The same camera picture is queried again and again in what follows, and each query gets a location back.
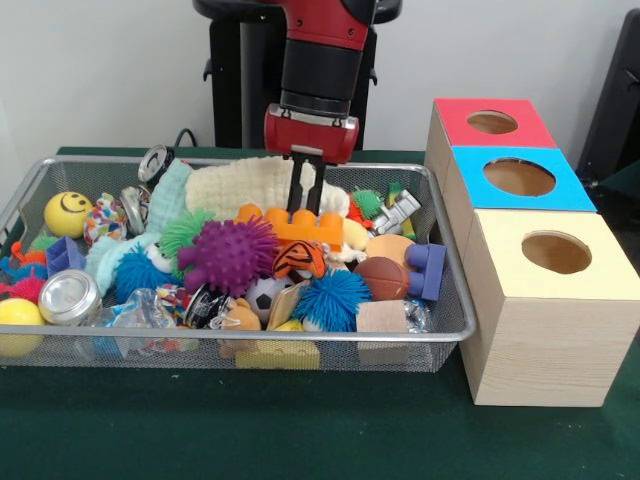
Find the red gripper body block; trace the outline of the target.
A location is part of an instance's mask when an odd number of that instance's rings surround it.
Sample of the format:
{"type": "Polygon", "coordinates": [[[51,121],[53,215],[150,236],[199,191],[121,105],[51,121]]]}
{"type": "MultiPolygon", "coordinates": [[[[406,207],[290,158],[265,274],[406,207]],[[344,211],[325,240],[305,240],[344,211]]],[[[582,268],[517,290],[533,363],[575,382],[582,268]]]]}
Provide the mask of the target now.
{"type": "Polygon", "coordinates": [[[356,117],[326,117],[269,105],[264,119],[265,146],[284,155],[294,153],[320,157],[328,164],[351,159],[359,134],[356,117]]]}

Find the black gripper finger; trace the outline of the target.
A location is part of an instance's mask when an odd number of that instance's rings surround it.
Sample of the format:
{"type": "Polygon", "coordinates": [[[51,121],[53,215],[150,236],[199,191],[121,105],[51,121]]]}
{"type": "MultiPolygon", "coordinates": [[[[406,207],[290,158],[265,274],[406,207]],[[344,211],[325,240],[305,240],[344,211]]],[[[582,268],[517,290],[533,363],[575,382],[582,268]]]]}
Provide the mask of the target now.
{"type": "Polygon", "coordinates": [[[324,186],[325,164],[321,158],[310,158],[308,163],[313,166],[315,176],[314,183],[308,190],[306,209],[318,215],[324,186]]]}
{"type": "Polygon", "coordinates": [[[303,156],[293,156],[292,161],[293,168],[291,172],[289,196],[287,202],[287,211],[290,214],[296,212],[301,206],[303,187],[300,183],[300,179],[305,159],[303,156]]]}

